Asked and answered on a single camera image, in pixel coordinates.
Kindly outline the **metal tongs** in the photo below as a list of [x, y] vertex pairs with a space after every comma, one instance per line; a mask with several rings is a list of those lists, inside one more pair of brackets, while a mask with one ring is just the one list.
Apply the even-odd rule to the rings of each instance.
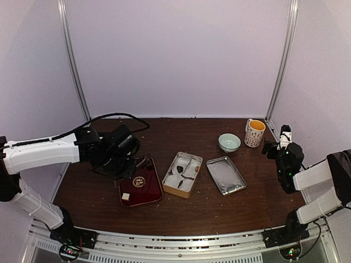
[[150, 155], [143, 155], [139, 158], [127, 158], [123, 161], [121, 168], [116, 172], [118, 179], [130, 180], [136, 172], [151, 161]]

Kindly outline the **bear printed tin lid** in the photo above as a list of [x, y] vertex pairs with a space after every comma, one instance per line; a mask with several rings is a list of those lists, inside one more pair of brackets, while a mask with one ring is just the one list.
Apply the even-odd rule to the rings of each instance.
[[208, 160], [206, 167], [222, 196], [228, 196], [247, 187], [237, 167], [228, 156]]

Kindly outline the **tin box with paper cups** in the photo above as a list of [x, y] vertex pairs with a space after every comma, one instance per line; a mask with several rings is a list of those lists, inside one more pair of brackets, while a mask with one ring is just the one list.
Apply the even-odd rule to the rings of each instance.
[[[201, 168], [203, 158], [185, 152], [178, 152], [169, 166], [162, 180], [163, 190], [172, 195], [188, 199], [191, 195], [198, 172], [195, 168]], [[182, 173], [178, 173], [177, 166], [184, 167]]]

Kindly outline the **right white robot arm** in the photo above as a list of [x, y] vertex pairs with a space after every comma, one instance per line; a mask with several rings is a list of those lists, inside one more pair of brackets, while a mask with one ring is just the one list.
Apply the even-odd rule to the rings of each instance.
[[285, 241], [294, 241], [311, 222], [350, 203], [350, 150], [331, 153], [308, 168], [302, 164], [302, 148], [286, 136], [280, 142], [265, 141], [262, 153], [275, 161], [278, 181], [286, 193], [303, 192], [310, 198], [290, 212], [285, 226], [277, 230]]

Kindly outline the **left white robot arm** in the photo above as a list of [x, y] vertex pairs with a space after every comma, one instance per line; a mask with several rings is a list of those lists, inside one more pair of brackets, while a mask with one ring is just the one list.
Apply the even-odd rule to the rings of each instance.
[[100, 133], [83, 125], [73, 131], [50, 138], [7, 141], [1, 137], [1, 202], [17, 204], [29, 215], [57, 231], [66, 243], [79, 238], [70, 214], [44, 200], [26, 185], [24, 170], [60, 163], [89, 163], [92, 171], [130, 179], [137, 169], [133, 156], [140, 141], [124, 124], [110, 133]]

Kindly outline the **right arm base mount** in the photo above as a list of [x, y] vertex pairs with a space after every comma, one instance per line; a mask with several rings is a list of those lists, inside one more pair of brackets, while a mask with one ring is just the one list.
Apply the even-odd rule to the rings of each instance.
[[308, 224], [299, 222], [297, 211], [293, 210], [288, 213], [284, 227], [268, 229], [262, 232], [263, 241], [266, 248], [298, 242], [310, 236], [307, 227]]

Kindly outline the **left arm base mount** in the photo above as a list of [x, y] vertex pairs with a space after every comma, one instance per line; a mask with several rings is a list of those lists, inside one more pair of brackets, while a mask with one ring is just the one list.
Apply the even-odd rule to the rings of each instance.
[[60, 208], [63, 214], [63, 224], [56, 229], [49, 229], [50, 238], [61, 244], [78, 248], [94, 249], [98, 233], [90, 230], [76, 228], [73, 225], [70, 213], [65, 208]]

